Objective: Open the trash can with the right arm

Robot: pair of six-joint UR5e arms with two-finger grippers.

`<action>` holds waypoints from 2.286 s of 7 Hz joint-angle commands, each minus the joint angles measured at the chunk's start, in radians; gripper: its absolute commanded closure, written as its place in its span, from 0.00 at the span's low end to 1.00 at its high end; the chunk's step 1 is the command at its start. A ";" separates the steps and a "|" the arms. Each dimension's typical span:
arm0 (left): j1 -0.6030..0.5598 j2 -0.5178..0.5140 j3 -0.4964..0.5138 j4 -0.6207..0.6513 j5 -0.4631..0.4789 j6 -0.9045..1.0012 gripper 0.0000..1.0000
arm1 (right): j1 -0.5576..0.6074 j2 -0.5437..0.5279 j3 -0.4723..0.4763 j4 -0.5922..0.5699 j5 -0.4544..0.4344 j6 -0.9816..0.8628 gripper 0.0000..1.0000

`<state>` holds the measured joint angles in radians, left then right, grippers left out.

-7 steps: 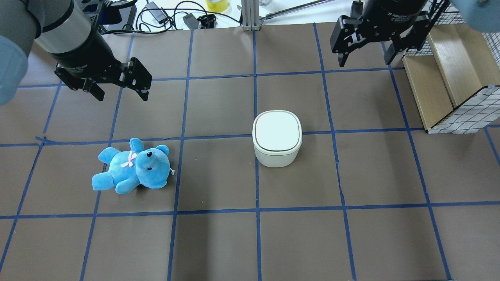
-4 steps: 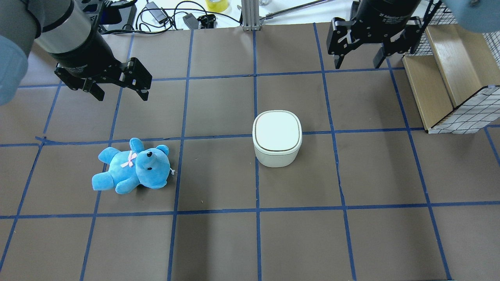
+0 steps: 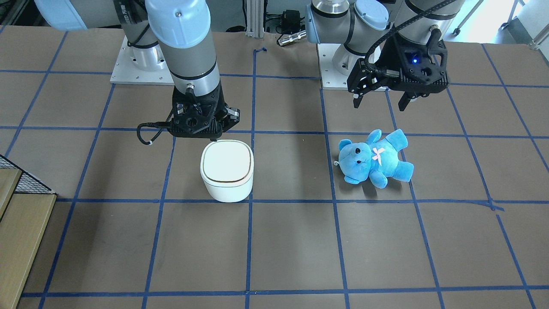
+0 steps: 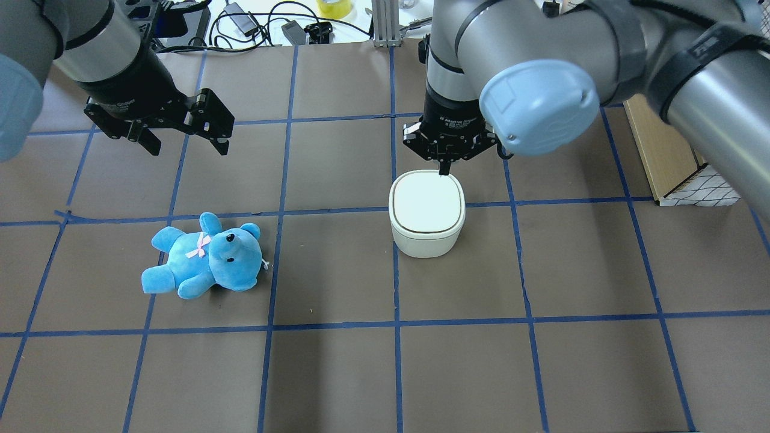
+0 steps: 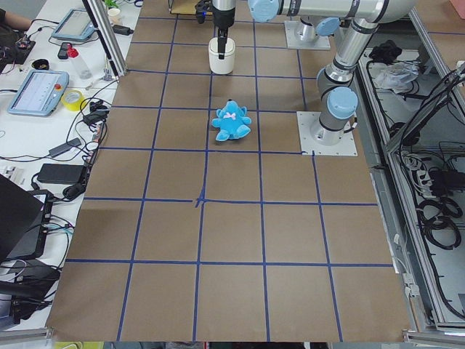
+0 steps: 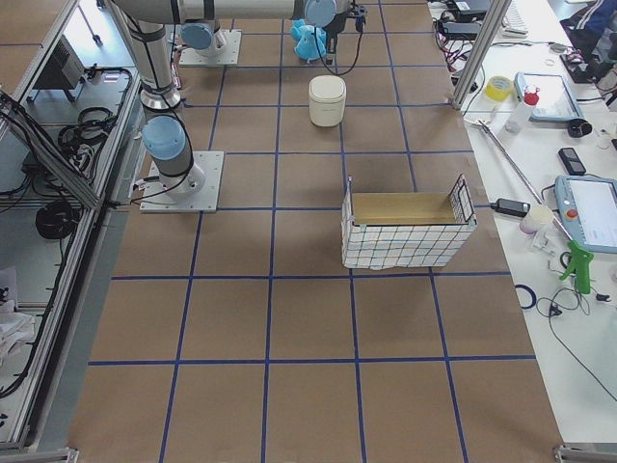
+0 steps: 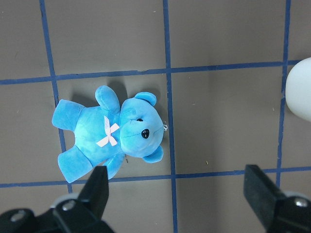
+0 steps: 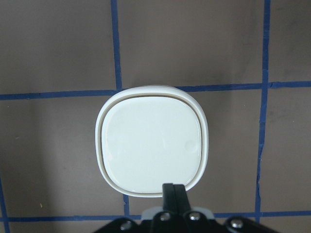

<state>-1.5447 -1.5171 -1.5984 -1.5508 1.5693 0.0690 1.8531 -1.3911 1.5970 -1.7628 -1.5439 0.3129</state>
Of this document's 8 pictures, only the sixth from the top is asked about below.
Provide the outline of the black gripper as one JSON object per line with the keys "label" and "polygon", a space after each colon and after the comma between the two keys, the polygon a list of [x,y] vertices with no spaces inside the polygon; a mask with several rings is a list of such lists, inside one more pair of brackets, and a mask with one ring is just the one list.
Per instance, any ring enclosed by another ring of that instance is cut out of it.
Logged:
{"label": "black gripper", "polygon": [[338,13],[335,15],[333,20],[325,26],[325,32],[327,34],[325,41],[325,63],[327,66],[331,66],[335,60],[336,36],[344,31],[348,17],[348,12]]}

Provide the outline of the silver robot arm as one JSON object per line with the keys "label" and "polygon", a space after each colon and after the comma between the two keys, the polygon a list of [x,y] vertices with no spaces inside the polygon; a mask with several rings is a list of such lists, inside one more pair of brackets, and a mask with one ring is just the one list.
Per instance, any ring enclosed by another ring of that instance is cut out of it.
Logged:
{"label": "silver robot arm", "polygon": [[[294,52],[306,62],[326,57],[326,33],[303,19],[292,21]],[[242,31],[214,30],[209,23],[188,23],[180,29],[179,64],[183,67],[235,66],[239,60]]]}
{"label": "silver robot arm", "polygon": [[115,1],[142,83],[140,98],[147,115],[143,140],[159,171],[165,193],[201,187],[190,138],[180,117],[180,94],[172,74],[168,25],[200,26],[193,48],[211,48],[220,19],[303,19],[325,31],[325,57],[336,54],[337,36],[348,19],[363,16],[355,1]]}

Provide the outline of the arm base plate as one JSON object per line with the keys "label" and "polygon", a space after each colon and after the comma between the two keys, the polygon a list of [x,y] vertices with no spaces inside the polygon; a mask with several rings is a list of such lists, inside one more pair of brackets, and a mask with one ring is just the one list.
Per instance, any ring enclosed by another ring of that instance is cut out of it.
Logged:
{"label": "arm base plate", "polygon": [[235,66],[239,58],[242,31],[218,29],[207,24],[185,24],[181,29],[179,64],[185,67]]}
{"label": "arm base plate", "polygon": [[172,187],[169,177],[162,176],[148,182],[140,202],[144,213],[208,212],[217,210],[225,154],[222,151],[196,150],[194,167],[188,177],[171,192],[164,186]]}

